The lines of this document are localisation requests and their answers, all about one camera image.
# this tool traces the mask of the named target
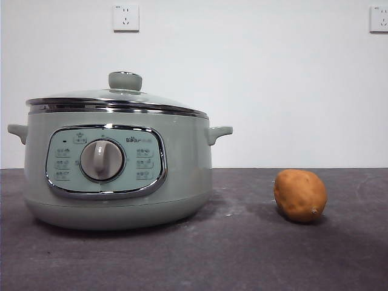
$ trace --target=control dial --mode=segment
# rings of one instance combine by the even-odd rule
[[[114,178],[122,169],[124,154],[112,141],[98,139],[81,153],[82,171],[91,179],[103,181]]]

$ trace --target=pot handle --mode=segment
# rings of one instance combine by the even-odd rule
[[[211,127],[207,131],[207,144],[212,146],[216,143],[216,139],[223,135],[231,135],[233,127],[231,126],[217,126]]]
[[[9,124],[8,132],[20,137],[22,144],[25,144],[25,139],[27,138],[28,134],[28,126],[19,124]]]

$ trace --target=brand logo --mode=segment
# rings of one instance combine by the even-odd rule
[[[134,138],[133,136],[131,136],[130,138],[126,138],[125,140],[127,142],[140,142],[141,141],[141,139]]]

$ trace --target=pot base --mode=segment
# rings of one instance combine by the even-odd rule
[[[83,230],[119,230],[155,226],[185,218],[198,211],[210,192],[177,201],[140,206],[66,207],[26,199],[31,212],[55,226]]]

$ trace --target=white wall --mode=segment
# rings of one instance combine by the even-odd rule
[[[134,0],[140,33],[112,32],[116,3],[2,1],[3,168],[23,167],[6,126],[26,124],[27,99],[114,70],[233,125],[214,167],[388,167],[388,35],[368,32],[388,1]]]

